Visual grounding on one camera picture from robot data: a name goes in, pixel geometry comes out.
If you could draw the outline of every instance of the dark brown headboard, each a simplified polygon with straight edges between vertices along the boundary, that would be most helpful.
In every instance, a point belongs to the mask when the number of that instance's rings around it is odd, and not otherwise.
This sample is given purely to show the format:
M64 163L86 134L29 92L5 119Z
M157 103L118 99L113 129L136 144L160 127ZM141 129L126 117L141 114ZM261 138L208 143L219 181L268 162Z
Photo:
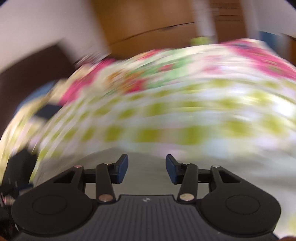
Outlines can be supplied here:
M0 136L24 98L47 82L68 78L74 71L63 50L53 45L0 73Z

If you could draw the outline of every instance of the bedsheet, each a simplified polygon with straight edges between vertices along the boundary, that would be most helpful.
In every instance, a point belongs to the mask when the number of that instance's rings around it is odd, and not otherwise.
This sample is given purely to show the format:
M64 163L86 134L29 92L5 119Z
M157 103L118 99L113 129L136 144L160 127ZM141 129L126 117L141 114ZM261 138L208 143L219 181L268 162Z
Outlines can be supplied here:
M113 147L158 158L170 153L197 165L233 164L278 198L276 233L296 234L295 80L290 63L250 39L153 50L114 63L30 139L39 152L32 180L41 163L54 167L63 157ZM280 184L273 183L277 177Z

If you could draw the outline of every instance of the wooden wardrobe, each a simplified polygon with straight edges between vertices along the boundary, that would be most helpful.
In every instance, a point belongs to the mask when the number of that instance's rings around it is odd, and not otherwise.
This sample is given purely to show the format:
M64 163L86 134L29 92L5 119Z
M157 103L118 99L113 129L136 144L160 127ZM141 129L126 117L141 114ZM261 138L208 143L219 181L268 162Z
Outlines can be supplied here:
M116 58L181 48L197 37L191 0L91 0Z

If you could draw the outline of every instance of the metal pin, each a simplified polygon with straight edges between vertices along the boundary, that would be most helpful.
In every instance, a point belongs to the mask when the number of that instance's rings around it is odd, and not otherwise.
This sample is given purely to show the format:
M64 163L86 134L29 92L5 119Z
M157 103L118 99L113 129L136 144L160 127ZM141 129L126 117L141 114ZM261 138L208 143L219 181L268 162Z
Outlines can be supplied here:
M183 201L192 201L194 199L194 196L191 193L183 193L180 195L180 199Z
M113 200L113 196L110 194L102 194L99 196L101 202L110 202Z

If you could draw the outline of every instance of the bed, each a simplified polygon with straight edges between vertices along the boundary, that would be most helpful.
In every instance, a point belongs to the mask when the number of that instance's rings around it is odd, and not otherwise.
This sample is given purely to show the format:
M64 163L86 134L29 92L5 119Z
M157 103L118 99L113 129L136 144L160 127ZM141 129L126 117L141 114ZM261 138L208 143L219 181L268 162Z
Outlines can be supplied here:
M295 80L294 66L251 39L84 65L17 112L0 141L0 175L24 147L38 157L34 185L122 152L159 168L172 154L200 168L222 165L269 192L282 206L276 234L296 234ZM62 107L33 118L48 103Z

